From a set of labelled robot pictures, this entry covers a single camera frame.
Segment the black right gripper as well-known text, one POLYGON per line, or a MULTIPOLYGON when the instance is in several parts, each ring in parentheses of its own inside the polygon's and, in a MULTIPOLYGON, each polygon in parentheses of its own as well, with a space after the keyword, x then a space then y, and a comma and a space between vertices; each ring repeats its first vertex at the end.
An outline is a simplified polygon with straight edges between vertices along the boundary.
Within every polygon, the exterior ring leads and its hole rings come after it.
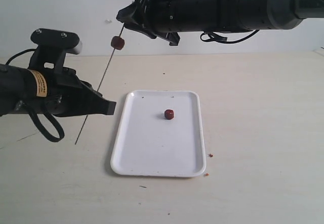
POLYGON ((220 24, 220 0, 134 0, 143 5, 149 1, 149 25, 135 2, 118 11, 116 19, 128 30, 151 39, 167 33, 216 31, 220 24))

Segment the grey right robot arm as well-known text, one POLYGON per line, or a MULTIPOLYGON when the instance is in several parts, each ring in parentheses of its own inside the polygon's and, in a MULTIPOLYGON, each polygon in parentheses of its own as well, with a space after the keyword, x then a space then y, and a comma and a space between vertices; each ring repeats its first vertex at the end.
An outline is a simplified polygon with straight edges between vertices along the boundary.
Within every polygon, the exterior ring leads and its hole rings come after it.
POLYGON ((261 30, 290 30, 323 17, 323 0, 133 0, 116 18, 126 29, 177 46, 181 32, 227 44, 228 33, 247 38, 261 30))

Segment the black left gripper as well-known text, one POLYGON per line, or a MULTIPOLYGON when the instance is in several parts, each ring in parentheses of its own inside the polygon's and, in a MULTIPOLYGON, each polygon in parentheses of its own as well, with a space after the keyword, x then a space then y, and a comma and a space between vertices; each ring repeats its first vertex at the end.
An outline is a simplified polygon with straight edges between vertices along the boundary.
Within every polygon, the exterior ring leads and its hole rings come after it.
POLYGON ((1 65, 1 116, 26 114, 19 103, 30 106, 36 113, 45 107, 58 117, 114 115, 116 102, 105 99, 88 82, 81 81, 76 71, 63 68, 31 70, 1 65))

